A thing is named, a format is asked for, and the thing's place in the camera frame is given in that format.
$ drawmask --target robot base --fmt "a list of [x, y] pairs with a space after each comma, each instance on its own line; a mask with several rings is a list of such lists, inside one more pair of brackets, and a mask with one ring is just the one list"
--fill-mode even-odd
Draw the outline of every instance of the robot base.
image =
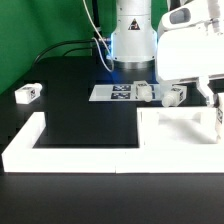
[[154, 65], [155, 65], [155, 60], [143, 61], [143, 62], [114, 61], [114, 66], [116, 68], [122, 68], [122, 69], [144, 69], [144, 68], [150, 68]]

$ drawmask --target black table surface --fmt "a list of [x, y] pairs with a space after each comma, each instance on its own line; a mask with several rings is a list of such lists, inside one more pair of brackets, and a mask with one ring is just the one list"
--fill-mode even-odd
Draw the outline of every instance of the black table surface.
[[[90, 57], [42, 60], [0, 96], [0, 152], [33, 112], [47, 128], [35, 147], [138, 146], [136, 108], [159, 103], [89, 102], [95, 84], [155, 82], [154, 68], [109, 74]], [[40, 82], [41, 97], [17, 105], [14, 91]], [[214, 92], [222, 81], [211, 83]], [[183, 106], [204, 105], [194, 85]], [[222, 174], [6, 174], [0, 169], [0, 220], [8, 223], [223, 223]]]

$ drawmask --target green wall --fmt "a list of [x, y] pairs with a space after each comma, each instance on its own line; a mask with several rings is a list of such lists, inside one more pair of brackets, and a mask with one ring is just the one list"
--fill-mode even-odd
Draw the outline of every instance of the green wall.
[[[116, 26], [116, 1], [98, 2], [103, 34], [109, 36]], [[167, 11], [166, 0], [152, 0], [152, 8], [152, 25], [157, 29]], [[91, 37], [82, 0], [0, 0], [0, 93], [23, 75], [46, 47]], [[64, 51], [56, 49], [48, 55]]]

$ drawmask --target white plastic part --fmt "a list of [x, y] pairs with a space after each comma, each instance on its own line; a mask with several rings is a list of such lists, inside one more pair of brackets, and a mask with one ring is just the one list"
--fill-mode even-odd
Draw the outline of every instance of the white plastic part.
[[187, 97], [187, 87], [174, 85], [170, 91], [165, 92], [162, 105], [164, 107], [177, 107]]
[[147, 62], [156, 55], [157, 34], [151, 25], [151, 0], [117, 0], [117, 27], [111, 54], [118, 62]]
[[34, 113], [3, 152], [4, 171], [224, 173], [224, 149], [222, 145], [215, 144], [215, 119], [214, 126], [205, 129], [200, 126], [203, 114], [211, 120], [216, 116], [216, 109], [138, 108], [140, 147], [114, 150], [35, 149], [33, 145], [45, 127], [45, 118], [44, 113]]
[[153, 99], [152, 87], [146, 81], [136, 81], [136, 96], [139, 100], [151, 102]]
[[42, 85], [40, 83], [26, 84], [15, 91], [17, 104], [29, 104], [40, 96]]
[[224, 73], [224, 35], [209, 34], [204, 25], [166, 32], [159, 40], [156, 79], [159, 83], [192, 82]]
[[223, 0], [207, 0], [208, 11], [211, 19], [217, 19], [222, 17]]
[[[182, 9], [187, 9], [190, 12], [190, 18], [186, 22], [174, 24], [171, 22], [170, 17], [173, 13], [178, 12]], [[180, 8], [172, 10], [163, 15], [162, 19], [160, 20], [158, 26], [158, 38], [165, 34], [167, 31], [175, 30], [175, 29], [183, 29], [186, 27], [190, 27], [202, 21], [210, 20], [209, 12], [208, 12], [208, 4], [207, 0], [194, 0], [186, 5], [183, 5]]]
[[223, 118], [224, 93], [219, 93], [218, 97], [219, 97], [219, 107], [217, 108], [217, 112], [216, 112], [215, 129], [216, 129], [217, 134], [218, 134], [217, 143], [224, 144], [224, 118]]
[[210, 89], [208, 84], [209, 84], [208, 76], [199, 77], [196, 82], [197, 89], [205, 97], [207, 106], [213, 107], [214, 106], [214, 98], [213, 98], [214, 93], [212, 92], [212, 90]]

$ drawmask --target white border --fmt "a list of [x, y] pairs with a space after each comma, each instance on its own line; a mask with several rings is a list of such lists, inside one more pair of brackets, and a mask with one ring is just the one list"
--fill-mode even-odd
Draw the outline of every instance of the white border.
[[170, 117], [192, 119], [215, 115], [215, 110], [197, 108], [138, 108], [137, 149], [34, 149], [44, 130], [43, 112], [34, 113], [2, 154], [5, 172], [31, 173], [223, 173], [222, 145], [147, 145], [145, 132], [163, 111]]

